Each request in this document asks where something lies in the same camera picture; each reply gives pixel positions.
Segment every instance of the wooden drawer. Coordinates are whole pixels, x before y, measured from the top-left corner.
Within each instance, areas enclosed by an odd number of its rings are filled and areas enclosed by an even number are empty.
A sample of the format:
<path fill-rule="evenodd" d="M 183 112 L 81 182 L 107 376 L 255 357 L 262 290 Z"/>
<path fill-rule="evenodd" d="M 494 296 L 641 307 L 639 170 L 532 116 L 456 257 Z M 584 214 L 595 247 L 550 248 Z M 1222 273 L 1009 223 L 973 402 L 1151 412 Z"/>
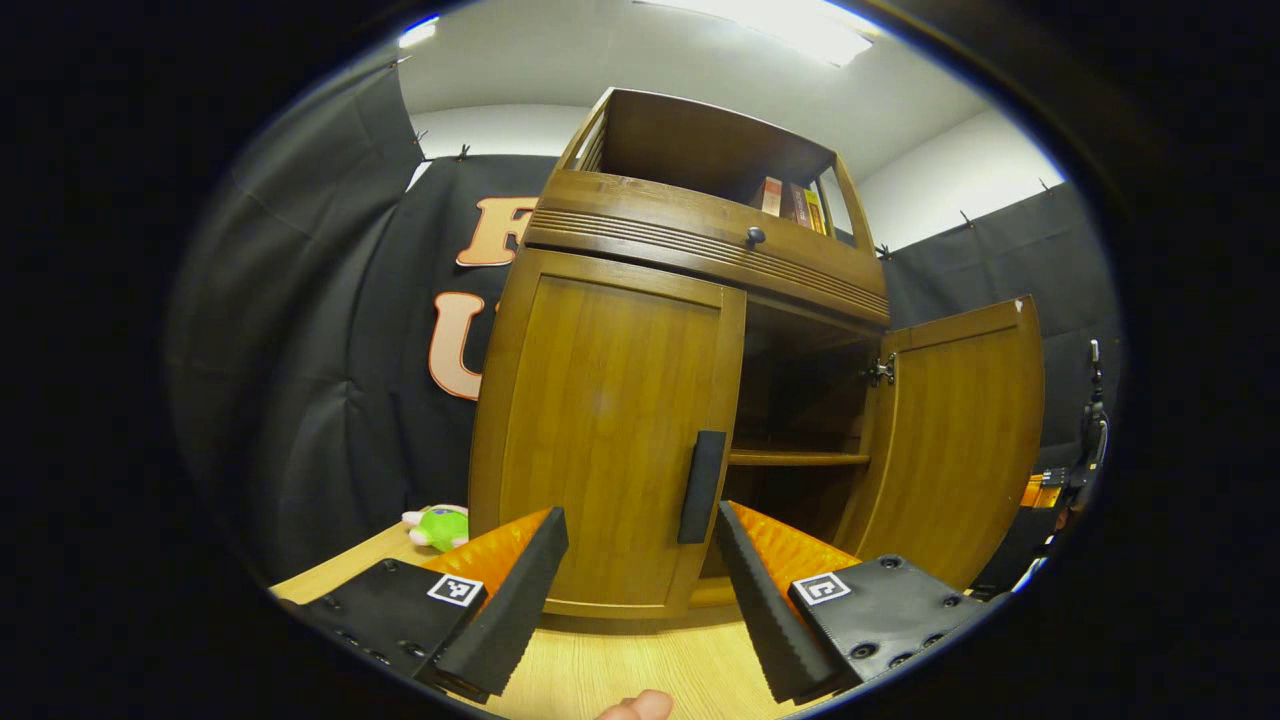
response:
<path fill-rule="evenodd" d="M 765 241 L 749 247 L 753 225 Z M 558 169 L 524 243 L 682 269 L 888 327 L 884 274 L 873 254 L 754 208 L 658 182 Z"/>

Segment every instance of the orange letter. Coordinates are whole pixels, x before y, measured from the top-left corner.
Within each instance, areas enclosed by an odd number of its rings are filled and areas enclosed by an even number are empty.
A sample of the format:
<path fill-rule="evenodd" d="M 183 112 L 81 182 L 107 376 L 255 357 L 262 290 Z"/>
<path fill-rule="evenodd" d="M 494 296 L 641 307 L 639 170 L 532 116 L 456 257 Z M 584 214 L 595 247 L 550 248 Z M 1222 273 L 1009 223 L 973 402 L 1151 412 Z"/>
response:
<path fill-rule="evenodd" d="M 513 237 L 520 245 L 535 205 L 536 197 L 485 197 L 476 202 L 480 222 L 471 236 L 471 245 L 458 252 L 458 265 L 483 268 L 511 263 L 516 252 L 507 247 L 507 238 Z"/>
<path fill-rule="evenodd" d="M 484 309 L 484 300 L 466 292 L 442 292 L 435 296 L 435 309 L 440 315 L 426 351 L 431 379 L 449 395 L 476 400 L 481 375 L 462 364 L 462 348 L 467 345 L 471 318 Z"/>

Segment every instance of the white ceiling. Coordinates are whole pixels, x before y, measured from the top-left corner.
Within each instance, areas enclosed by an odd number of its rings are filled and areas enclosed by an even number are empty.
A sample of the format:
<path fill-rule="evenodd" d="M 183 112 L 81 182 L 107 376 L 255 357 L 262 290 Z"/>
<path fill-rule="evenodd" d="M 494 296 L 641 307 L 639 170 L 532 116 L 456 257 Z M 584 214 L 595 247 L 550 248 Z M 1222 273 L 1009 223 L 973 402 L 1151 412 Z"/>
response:
<path fill-rule="evenodd" d="M 989 109 L 888 37 L 836 68 L 731 22 L 631 0 L 480 0 L 447 13 L 434 37 L 404 53 L 411 115 L 590 106 L 609 86 L 648 90 L 796 132 L 840 152 L 856 179 Z"/>

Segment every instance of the black door handle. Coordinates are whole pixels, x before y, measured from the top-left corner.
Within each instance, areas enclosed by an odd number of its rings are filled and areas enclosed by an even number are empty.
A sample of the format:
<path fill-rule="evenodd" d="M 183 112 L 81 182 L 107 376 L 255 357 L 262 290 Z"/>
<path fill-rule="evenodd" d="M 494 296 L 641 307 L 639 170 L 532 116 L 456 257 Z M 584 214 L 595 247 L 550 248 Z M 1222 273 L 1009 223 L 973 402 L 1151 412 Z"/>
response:
<path fill-rule="evenodd" d="M 721 460 L 724 457 L 726 433 L 698 430 L 694 459 L 689 464 L 685 506 L 680 511 L 680 544 L 699 544 L 707 539 L 707 528 L 716 510 L 716 484 L 719 482 Z"/>

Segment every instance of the cabinet door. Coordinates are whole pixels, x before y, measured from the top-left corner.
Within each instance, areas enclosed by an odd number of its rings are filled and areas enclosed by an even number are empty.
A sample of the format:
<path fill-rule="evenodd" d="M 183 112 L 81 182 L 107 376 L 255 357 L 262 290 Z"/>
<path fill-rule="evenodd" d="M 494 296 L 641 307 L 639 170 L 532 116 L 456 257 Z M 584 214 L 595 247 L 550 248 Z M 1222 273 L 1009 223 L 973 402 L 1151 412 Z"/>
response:
<path fill-rule="evenodd" d="M 726 433 L 718 497 L 745 315 L 735 288 L 563 252 L 517 255 L 476 410 L 471 525 L 479 534 L 564 507 L 570 548 L 549 612 L 685 611 L 712 530 L 677 542 L 694 446 L 699 430 Z"/>
<path fill-rule="evenodd" d="M 870 464 L 841 543 L 969 587 L 1018 512 L 1039 448 L 1044 365 L 1029 296 L 884 336 Z"/>

